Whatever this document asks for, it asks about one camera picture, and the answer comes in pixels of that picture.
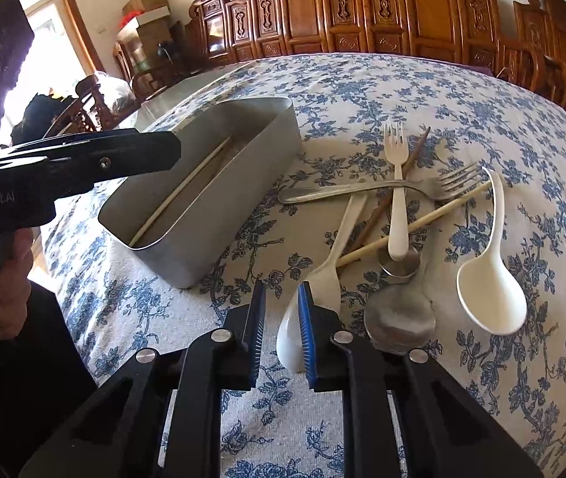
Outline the person left hand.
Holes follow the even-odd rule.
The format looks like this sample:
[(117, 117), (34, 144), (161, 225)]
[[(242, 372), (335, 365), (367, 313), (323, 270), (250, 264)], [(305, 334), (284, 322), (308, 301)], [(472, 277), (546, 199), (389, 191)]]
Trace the person left hand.
[(13, 256), (0, 269), (0, 340), (16, 338), (26, 323), (31, 295), (28, 274), (33, 265), (32, 243), (31, 229), (17, 230)]

